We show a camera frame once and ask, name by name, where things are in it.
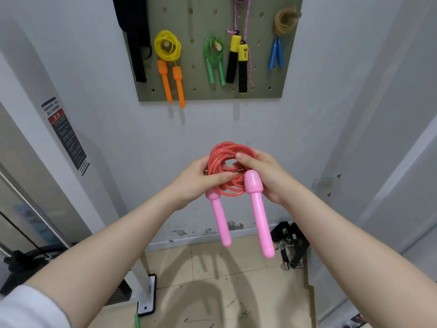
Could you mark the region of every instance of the electrical outlet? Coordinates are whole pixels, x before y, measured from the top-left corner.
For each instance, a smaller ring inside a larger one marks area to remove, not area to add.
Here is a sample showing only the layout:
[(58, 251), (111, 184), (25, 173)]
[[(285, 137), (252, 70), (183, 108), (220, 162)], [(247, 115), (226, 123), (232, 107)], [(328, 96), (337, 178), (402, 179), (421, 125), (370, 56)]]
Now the electrical outlet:
[(315, 179), (313, 184), (311, 185), (311, 189), (328, 189), (332, 187), (334, 181), (334, 177)]

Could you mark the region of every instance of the person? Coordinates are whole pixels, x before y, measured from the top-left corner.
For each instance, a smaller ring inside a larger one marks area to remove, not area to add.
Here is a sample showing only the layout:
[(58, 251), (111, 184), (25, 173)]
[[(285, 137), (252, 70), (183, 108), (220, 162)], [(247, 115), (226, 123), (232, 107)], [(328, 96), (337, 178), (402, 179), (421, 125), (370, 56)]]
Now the person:
[[(332, 210), (269, 154), (236, 159), (257, 171), (264, 195), (298, 224), (340, 287), (374, 327), (437, 327), (437, 286), (413, 264)], [(194, 160), (165, 189), (67, 250), (0, 302), (0, 327), (84, 328), (166, 219), (234, 176), (204, 176)], [(360, 258), (360, 265), (350, 264)]]

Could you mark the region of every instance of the forearm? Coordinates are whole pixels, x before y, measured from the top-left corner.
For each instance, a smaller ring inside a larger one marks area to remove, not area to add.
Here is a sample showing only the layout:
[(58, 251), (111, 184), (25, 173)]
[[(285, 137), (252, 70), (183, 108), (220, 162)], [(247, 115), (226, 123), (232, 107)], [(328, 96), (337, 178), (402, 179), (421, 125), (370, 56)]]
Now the forearm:
[(174, 212), (165, 191), (63, 253), (26, 284), (53, 299), (74, 328), (87, 327)]
[(344, 219), (297, 181), (286, 209), (312, 249), (375, 327), (437, 325), (437, 286), (398, 253)]

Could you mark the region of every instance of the baseboard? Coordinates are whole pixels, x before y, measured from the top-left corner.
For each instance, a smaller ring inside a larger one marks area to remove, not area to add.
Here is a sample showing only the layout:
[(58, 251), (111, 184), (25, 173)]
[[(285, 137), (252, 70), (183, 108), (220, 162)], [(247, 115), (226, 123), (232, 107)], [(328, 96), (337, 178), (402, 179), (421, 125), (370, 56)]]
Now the baseboard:
[[(277, 223), (270, 224), (269, 228), (270, 228), (270, 230), (272, 230), (276, 226), (277, 226)], [(230, 231), (230, 233), (231, 233), (231, 237), (234, 238), (234, 237), (254, 235), (254, 234), (258, 233), (258, 230), (256, 227), (253, 227), (253, 228), (247, 228), (247, 229), (233, 230), (233, 231)], [(166, 248), (175, 248), (177, 246), (192, 245), (192, 244), (205, 243), (205, 242), (211, 242), (211, 241), (219, 241), (219, 240), (220, 240), (220, 235), (218, 233), (212, 233), (212, 234), (201, 235), (201, 236), (193, 236), (193, 237), (185, 237), (185, 238), (175, 239), (173, 241), (150, 243), (149, 246), (146, 248), (146, 252), (163, 250)]]

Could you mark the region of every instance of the coiled red rope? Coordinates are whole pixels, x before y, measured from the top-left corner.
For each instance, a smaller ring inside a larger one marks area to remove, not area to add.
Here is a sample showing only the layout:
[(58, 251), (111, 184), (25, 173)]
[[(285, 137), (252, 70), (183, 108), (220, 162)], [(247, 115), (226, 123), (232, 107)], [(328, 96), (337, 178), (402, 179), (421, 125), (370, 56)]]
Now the coiled red rope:
[(216, 145), (209, 155), (208, 175), (218, 174), (223, 171), (237, 171), (239, 173), (237, 176), (234, 176), (232, 180), (221, 186), (221, 188), (236, 193), (224, 192), (220, 187), (215, 188), (216, 191), (221, 192), (222, 195), (228, 197), (236, 197), (242, 195), (246, 191), (244, 188), (244, 173), (250, 168), (243, 166), (240, 162), (235, 162), (231, 167), (226, 165), (226, 161), (235, 159), (235, 155), (238, 152), (247, 154), (255, 159), (257, 158), (257, 155), (251, 148), (233, 142), (224, 142)]

